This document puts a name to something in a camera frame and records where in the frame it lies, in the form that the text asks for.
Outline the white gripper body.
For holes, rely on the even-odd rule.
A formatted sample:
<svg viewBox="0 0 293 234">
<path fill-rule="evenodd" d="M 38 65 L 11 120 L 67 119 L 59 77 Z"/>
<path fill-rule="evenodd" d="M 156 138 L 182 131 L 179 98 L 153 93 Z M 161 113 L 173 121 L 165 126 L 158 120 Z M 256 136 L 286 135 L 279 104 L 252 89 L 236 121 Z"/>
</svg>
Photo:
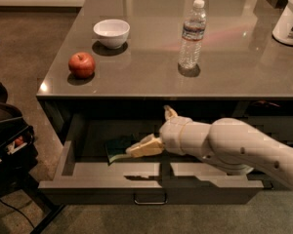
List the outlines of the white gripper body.
<svg viewBox="0 0 293 234">
<path fill-rule="evenodd" d="M 191 119 L 188 117 L 176 116 L 162 125 L 159 133 L 166 151 L 177 155 L 185 155 L 181 147 L 181 134 L 186 124 L 190 122 Z"/>
</svg>

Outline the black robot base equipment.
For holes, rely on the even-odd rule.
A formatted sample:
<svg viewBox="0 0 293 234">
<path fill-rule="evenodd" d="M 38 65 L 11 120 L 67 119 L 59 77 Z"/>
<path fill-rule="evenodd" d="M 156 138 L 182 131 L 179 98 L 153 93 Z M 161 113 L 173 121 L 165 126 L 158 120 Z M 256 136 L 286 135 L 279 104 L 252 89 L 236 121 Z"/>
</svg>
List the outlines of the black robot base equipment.
<svg viewBox="0 0 293 234">
<path fill-rule="evenodd" d="M 0 202 L 20 213 L 20 210 L 3 202 L 1 198 L 21 189 L 43 211 L 50 210 L 37 226 L 22 214 L 33 227 L 30 234 L 41 234 L 64 205 L 52 203 L 38 188 L 39 182 L 30 175 L 29 171 L 37 165 L 34 130 L 25 122 L 21 111 L 8 104 L 7 99 L 8 92 L 0 83 Z"/>
</svg>

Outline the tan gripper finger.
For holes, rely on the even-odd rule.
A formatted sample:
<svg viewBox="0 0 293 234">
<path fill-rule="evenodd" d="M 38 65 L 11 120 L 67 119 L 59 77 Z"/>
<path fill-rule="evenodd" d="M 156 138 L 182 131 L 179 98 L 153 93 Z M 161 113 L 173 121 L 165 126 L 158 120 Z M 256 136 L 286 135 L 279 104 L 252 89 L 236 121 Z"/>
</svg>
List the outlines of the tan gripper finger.
<svg viewBox="0 0 293 234">
<path fill-rule="evenodd" d="M 178 116 L 178 113 L 171 106 L 169 105 L 164 106 L 164 117 L 166 121 L 177 116 Z"/>
<path fill-rule="evenodd" d="M 126 153 L 133 158 L 140 158 L 161 154 L 163 150 L 164 145 L 161 141 L 161 138 L 151 134 L 144 137 L 141 141 L 128 147 L 126 149 Z"/>
</svg>

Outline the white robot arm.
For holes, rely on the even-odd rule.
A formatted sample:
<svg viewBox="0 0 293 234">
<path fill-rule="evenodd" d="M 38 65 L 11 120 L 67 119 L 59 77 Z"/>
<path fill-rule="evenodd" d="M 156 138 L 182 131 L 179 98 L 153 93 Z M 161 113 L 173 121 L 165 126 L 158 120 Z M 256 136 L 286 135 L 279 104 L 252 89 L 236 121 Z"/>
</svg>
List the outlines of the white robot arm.
<svg viewBox="0 0 293 234">
<path fill-rule="evenodd" d="M 133 158 L 168 151 L 190 155 L 227 174 L 265 173 L 293 191 L 293 147 L 233 118 L 211 124 L 180 116 L 166 105 L 159 136 L 150 134 L 126 149 Z"/>
</svg>

